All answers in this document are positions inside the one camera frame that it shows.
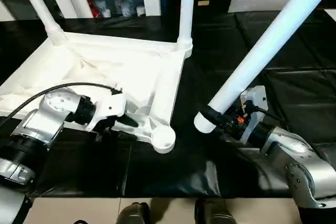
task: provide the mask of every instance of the silver robotic arm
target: silver robotic arm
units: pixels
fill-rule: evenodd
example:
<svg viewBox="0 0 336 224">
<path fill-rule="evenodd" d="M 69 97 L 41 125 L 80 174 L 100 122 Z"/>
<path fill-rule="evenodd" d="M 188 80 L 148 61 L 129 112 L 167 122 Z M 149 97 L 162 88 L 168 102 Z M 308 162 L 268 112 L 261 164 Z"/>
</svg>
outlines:
<svg viewBox="0 0 336 224">
<path fill-rule="evenodd" d="M 67 88 L 46 94 L 39 108 L 29 112 L 10 137 L 2 140 L 0 178 L 14 185 L 33 182 L 66 121 L 93 131 L 101 120 L 123 116 L 125 106 L 126 98 L 119 91 L 95 104 L 89 97 Z M 0 224 L 22 223 L 30 207 L 30 200 L 24 194 L 0 186 Z"/>
<path fill-rule="evenodd" d="M 241 108 L 224 114 L 207 106 L 201 114 L 224 133 L 251 143 L 283 174 L 298 207 L 336 208 L 336 171 L 300 136 L 263 123 L 267 107 L 264 86 L 244 91 Z"/>
</svg>

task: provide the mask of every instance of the tile floor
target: tile floor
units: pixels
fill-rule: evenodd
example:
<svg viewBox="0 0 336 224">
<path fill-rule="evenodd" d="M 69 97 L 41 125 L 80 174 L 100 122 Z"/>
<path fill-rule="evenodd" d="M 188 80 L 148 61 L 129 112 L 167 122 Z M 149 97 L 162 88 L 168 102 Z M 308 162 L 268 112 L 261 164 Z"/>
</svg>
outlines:
<svg viewBox="0 0 336 224">
<path fill-rule="evenodd" d="M 147 202 L 152 223 L 194 224 L 195 199 L 62 199 L 35 200 L 24 224 L 114 224 L 119 211 L 133 202 Z M 292 199 L 229 199 L 228 210 L 238 224 L 301 224 Z"/>
</svg>

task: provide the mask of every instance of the person's foot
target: person's foot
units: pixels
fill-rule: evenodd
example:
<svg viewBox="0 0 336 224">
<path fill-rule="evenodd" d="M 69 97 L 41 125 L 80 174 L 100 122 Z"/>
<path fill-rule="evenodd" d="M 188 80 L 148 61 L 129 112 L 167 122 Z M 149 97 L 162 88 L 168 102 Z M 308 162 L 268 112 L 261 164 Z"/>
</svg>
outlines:
<svg viewBox="0 0 336 224">
<path fill-rule="evenodd" d="M 133 203 L 118 216 L 117 224 L 150 224 L 150 209 L 147 203 Z"/>
<path fill-rule="evenodd" d="M 237 224 L 225 202 L 199 199 L 195 204 L 196 224 Z"/>
</svg>

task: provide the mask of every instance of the black cylinder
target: black cylinder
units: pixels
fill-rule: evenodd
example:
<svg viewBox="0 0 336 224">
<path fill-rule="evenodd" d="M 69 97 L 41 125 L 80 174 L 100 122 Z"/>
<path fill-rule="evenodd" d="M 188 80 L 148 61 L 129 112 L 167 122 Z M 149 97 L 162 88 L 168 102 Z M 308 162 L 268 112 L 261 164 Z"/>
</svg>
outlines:
<svg viewBox="0 0 336 224">
<path fill-rule="evenodd" d="M 251 132 L 251 135 L 248 138 L 247 142 L 261 149 L 265 145 L 267 139 L 269 138 L 274 128 L 275 127 L 272 125 L 259 122 Z"/>
<path fill-rule="evenodd" d="M 40 140 L 12 135 L 0 141 L 0 158 L 22 164 L 39 173 L 47 159 L 47 146 Z"/>
</svg>

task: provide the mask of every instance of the black plastic sheet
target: black plastic sheet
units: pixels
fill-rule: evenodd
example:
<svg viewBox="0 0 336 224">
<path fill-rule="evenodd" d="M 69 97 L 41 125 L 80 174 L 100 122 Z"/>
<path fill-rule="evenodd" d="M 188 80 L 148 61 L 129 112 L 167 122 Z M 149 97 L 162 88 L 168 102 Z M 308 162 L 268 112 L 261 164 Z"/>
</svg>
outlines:
<svg viewBox="0 0 336 224">
<path fill-rule="evenodd" d="M 218 132 L 199 133 L 195 114 L 206 105 L 276 17 L 276 12 L 194 16 L 193 55 L 185 60 L 171 126 L 173 151 L 125 137 L 65 129 L 31 196 L 289 197 L 286 183 L 252 146 L 232 146 Z M 64 20 L 65 31 L 176 41 L 177 24 L 160 17 Z M 336 23 L 315 11 L 251 86 L 266 86 L 270 112 L 313 144 L 336 168 Z M 0 23 L 0 81 L 44 41 L 39 21 Z M 266 118 L 268 123 L 278 124 Z M 17 124 L 1 129 L 8 136 Z"/>
</svg>

